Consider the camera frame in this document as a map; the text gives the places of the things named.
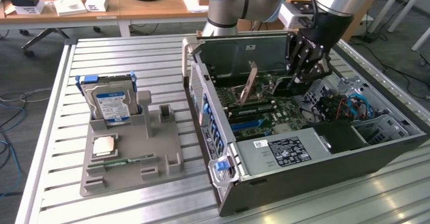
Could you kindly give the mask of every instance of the white label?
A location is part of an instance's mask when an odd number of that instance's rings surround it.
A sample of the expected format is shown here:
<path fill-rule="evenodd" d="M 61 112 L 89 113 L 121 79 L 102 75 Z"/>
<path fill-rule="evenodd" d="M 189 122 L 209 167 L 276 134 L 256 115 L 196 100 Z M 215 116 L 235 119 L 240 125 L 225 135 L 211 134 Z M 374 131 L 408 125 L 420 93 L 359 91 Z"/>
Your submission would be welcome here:
<path fill-rule="evenodd" d="M 259 140 L 259 141 L 253 141 L 253 145 L 255 147 L 267 147 L 268 144 L 267 144 L 267 140 Z"/>
<path fill-rule="evenodd" d="M 241 114 L 247 114 L 247 113 L 251 113 L 251 112 L 256 112 L 256 110 L 248 110 L 248 111 L 243 111 L 243 112 L 239 112 L 237 114 L 241 115 Z"/>
<path fill-rule="evenodd" d="M 97 16 L 96 19 L 116 19 L 116 16 Z"/>
<path fill-rule="evenodd" d="M 125 103 L 122 103 L 124 99 L 124 92 L 96 95 L 102 118 L 105 120 L 109 120 L 110 122 L 120 122 L 129 117 L 128 106 Z"/>
<path fill-rule="evenodd" d="M 271 105 L 269 105 L 269 106 L 264 106 L 264 107 L 259 107 L 259 108 L 257 108 L 257 110 L 259 110 L 259 111 L 264 111 L 264 110 L 267 110 L 267 109 L 271 109 Z"/>

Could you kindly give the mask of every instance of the chair wheel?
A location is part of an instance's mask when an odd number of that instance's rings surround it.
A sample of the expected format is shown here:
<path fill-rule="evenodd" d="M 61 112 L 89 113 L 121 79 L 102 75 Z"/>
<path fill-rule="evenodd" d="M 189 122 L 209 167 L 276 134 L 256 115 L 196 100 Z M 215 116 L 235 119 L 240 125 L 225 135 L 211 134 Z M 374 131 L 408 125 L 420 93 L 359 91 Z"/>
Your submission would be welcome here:
<path fill-rule="evenodd" d="M 20 29 L 20 34 L 24 35 L 24 36 L 28 36 L 29 32 L 28 32 L 28 30 Z"/>
<path fill-rule="evenodd" d="M 101 32 L 101 29 L 98 27 L 93 27 L 92 30 L 96 32 L 96 33 L 100 33 Z"/>
<path fill-rule="evenodd" d="M 33 52 L 33 51 L 30 51 L 30 50 L 24 50 L 24 55 L 25 55 L 26 57 L 33 57 L 33 56 L 34 56 L 34 52 Z"/>

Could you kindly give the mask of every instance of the barcode sticker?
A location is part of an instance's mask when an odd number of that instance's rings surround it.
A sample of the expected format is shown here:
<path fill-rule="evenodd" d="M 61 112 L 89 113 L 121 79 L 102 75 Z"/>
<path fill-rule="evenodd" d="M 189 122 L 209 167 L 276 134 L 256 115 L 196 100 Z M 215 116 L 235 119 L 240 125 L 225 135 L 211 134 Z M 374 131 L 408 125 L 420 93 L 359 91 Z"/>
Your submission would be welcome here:
<path fill-rule="evenodd" d="M 267 147 L 268 144 L 267 144 L 267 140 L 259 140 L 259 141 L 253 141 L 253 145 L 255 147 Z"/>

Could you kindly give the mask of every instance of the white box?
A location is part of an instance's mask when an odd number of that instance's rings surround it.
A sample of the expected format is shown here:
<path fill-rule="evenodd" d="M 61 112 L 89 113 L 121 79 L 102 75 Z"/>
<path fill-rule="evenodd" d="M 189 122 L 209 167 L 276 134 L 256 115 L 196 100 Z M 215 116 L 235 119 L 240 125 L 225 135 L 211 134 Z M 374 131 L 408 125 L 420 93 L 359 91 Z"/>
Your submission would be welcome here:
<path fill-rule="evenodd" d="M 85 8 L 89 12 L 105 12 L 108 9 L 108 0 L 86 0 Z"/>
<path fill-rule="evenodd" d="M 53 1 L 53 6 L 54 6 L 56 14 L 58 16 L 86 13 L 86 9 L 81 3 L 81 0 L 76 0 L 72 2 L 57 0 L 57 1 Z"/>
<path fill-rule="evenodd" d="M 38 3 L 33 7 L 13 6 L 13 8 L 17 14 L 28 15 L 28 14 L 41 14 L 44 6 L 45 6 L 45 3 L 41 0 L 38 0 Z"/>
<path fill-rule="evenodd" d="M 371 23 L 374 22 L 374 18 L 371 16 L 368 16 L 367 14 L 364 14 L 363 18 L 362 18 L 362 22 L 360 25 L 354 33 L 352 36 L 363 36 L 366 35 L 366 29 L 370 28 Z"/>

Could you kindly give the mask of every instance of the hard drive label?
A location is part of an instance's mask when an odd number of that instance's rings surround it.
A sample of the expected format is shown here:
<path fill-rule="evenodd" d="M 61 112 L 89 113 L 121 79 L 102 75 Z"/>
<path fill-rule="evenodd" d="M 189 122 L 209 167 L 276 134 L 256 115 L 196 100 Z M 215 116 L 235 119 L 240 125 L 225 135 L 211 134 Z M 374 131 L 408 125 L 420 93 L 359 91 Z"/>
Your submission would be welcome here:
<path fill-rule="evenodd" d="M 280 167 L 311 160 L 297 137 L 269 142 L 268 146 Z"/>
<path fill-rule="evenodd" d="M 106 121 L 118 122 L 129 118 L 128 106 L 122 102 L 124 99 L 124 92 L 113 92 L 96 95 L 101 114 Z"/>

